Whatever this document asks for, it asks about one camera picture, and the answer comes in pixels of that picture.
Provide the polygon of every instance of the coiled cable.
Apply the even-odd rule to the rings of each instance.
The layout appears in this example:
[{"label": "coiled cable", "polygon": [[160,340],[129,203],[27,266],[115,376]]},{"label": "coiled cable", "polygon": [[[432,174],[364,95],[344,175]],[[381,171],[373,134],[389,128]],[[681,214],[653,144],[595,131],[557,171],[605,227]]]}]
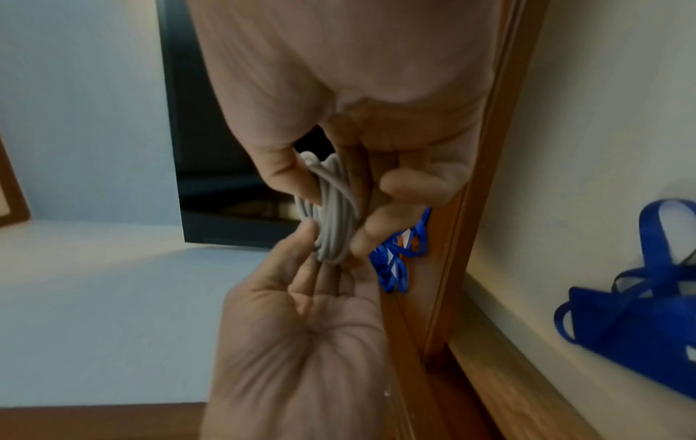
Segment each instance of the coiled cable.
[{"label": "coiled cable", "polygon": [[302,220],[312,218],[319,225],[319,236],[315,242],[317,260],[339,264],[348,255],[355,223],[360,216],[360,209],[348,184],[348,172],[336,153],[323,162],[311,151],[303,151],[299,155],[307,169],[318,177],[322,204],[317,206],[295,196],[299,217]]}]

